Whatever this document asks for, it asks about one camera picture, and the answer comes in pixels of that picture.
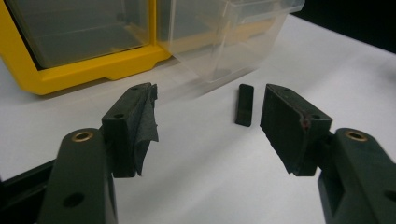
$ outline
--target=yellow frame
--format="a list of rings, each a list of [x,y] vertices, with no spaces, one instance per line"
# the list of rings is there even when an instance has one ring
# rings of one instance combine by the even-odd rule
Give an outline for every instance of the yellow frame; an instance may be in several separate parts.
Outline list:
[[[111,80],[147,71],[171,56],[157,44],[156,0],[149,1],[149,44],[138,49],[37,70],[5,1],[0,1],[0,56],[21,89],[43,95],[106,77]]]

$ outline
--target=dark background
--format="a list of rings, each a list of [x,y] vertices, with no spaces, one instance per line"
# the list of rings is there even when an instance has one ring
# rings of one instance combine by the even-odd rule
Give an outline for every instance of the dark background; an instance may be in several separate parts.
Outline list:
[[[395,1],[305,0],[293,13],[339,34],[396,53]]]

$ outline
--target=white table surface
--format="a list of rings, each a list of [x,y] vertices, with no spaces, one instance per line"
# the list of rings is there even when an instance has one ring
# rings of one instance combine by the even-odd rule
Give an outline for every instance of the white table surface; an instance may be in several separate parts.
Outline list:
[[[0,61],[0,176],[54,159],[62,138],[99,128],[131,86],[159,86],[143,176],[116,179],[120,223],[324,223],[314,177],[288,175],[260,128],[265,85],[289,87],[333,118],[374,136],[396,161],[396,56],[288,16],[259,69],[208,91],[176,59],[146,73],[36,96]],[[234,124],[238,86],[255,87],[251,127]]]

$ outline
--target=screw hole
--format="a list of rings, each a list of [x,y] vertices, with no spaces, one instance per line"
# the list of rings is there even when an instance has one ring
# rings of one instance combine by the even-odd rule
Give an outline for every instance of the screw hole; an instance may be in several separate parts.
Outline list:
[[[122,119],[123,118],[123,114],[116,114],[115,116],[113,116],[115,119]]]
[[[83,133],[76,133],[72,140],[73,142],[85,142],[93,137],[93,133],[83,132]]]
[[[362,133],[357,133],[357,132],[352,132],[352,131],[346,132],[346,136],[350,139],[353,139],[355,141],[360,141],[360,142],[365,142],[368,140],[367,137],[364,136]]]
[[[67,196],[64,199],[64,207],[66,208],[74,208],[77,205],[81,204],[84,201],[84,194],[82,193],[74,193]]]
[[[396,191],[385,190],[384,194],[385,194],[385,197],[387,197],[389,200],[391,200],[394,203],[396,203]]]

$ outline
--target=transparent plastic container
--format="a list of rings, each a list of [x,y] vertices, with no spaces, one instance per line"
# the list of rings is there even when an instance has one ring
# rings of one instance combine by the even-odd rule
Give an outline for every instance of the transparent plastic container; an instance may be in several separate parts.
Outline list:
[[[6,0],[43,68],[134,49],[149,42],[148,0]]]
[[[304,0],[164,2],[171,3],[169,34],[164,26],[159,39],[208,82],[260,63],[274,45],[287,14],[304,5]]]

